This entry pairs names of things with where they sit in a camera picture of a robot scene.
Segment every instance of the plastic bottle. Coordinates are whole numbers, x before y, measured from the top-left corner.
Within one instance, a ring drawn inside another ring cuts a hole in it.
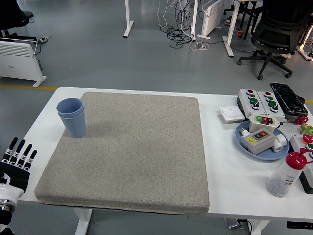
[[[291,152],[268,179],[267,190],[275,197],[285,197],[306,164],[305,156],[298,152]]]

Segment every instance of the small cup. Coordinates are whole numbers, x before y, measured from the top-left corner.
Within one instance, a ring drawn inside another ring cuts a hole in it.
[[[236,29],[236,37],[237,38],[242,38],[244,32],[245,32],[245,30],[243,28],[237,28]]]
[[[84,105],[80,99],[68,98],[57,105],[58,114],[73,138],[81,138],[86,133]]]
[[[57,111],[60,117],[74,118],[82,113],[84,105],[78,98],[68,98],[62,100],[57,105]]]
[[[61,117],[61,120],[72,138],[81,138],[86,134],[85,111],[76,117]]]

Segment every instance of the yellow floor line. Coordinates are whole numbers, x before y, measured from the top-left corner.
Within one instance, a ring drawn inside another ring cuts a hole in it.
[[[41,89],[41,90],[56,90],[59,87],[44,87],[44,86],[39,86],[39,87],[33,87],[33,86],[22,86],[22,85],[5,85],[5,84],[0,84],[0,87],[5,87],[5,88],[23,88],[23,89]]]

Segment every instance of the fabric mat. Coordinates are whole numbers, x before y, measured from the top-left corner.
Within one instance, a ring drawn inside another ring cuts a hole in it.
[[[206,214],[198,100],[85,93],[87,133],[65,131],[35,189],[40,203]]]

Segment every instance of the table leg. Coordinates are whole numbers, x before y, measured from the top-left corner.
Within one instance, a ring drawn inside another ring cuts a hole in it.
[[[298,52],[299,52],[299,53],[304,57],[304,59],[306,59],[307,61],[313,61],[313,58],[311,58],[311,57],[309,57],[309,56],[307,55],[307,53],[303,50],[303,47],[304,47],[306,41],[308,40],[309,35],[310,35],[311,32],[312,32],[312,28],[313,28],[313,25],[311,26],[310,30],[308,31],[308,33],[307,33],[307,35],[306,35],[306,37],[305,37],[305,40],[304,40],[303,44],[299,47],[299,50],[298,50]]]
[[[225,44],[225,48],[227,50],[227,53],[228,53],[229,57],[234,57],[234,53],[233,53],[232,49],[230,48],[230,43],[231,43],[231,38],[232,38],[233,33],[234,33],[236,19],[237,19],[238,11],[239,11],[239,5],[240,5],[240,2],[235,1],[235,9],[234,9],[233,15],[231,17],[231,22],[230,22],[230,26],[229,26],[228,36],[227,37],[226,36],[222,36],[224,44]]]
[[[261,220],[259,225],[252,231],[251,235],[261,235],[261,231],[269,223],[269,220]]]
[[[192,41],[196,40],[195,27],[196,27],[197,10],[198,10],[198,0],[195,0],[194,15],[192,17],[192,23],[191,23],[191,34],[193,35]]]
[[[86,235],[92,209],[74,208],[74,211],[79,218],[75,235]]]
[[[123,35],[124,38],[128,38],[128,34],[130,33],[132,26],[134,24],[134,21],[130,20],[129,16],[129,0],[125,0],[125,8],[126,8],[126,24],[127,24],[127,29]]]

